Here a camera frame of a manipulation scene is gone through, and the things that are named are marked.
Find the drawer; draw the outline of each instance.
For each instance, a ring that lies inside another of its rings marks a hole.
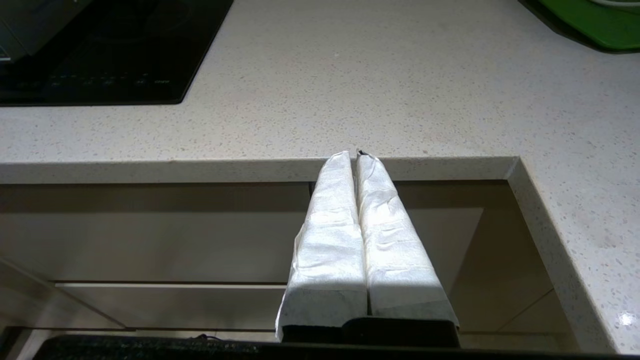
[[[5,186],[0,254],[43,279],[286,282],[306,183]]]
[[[286,285],[58,284],[132,328],[273,330]]]
[[[53,285],[26,275],[0,260],[0,329],[9,325],[122,328]]]

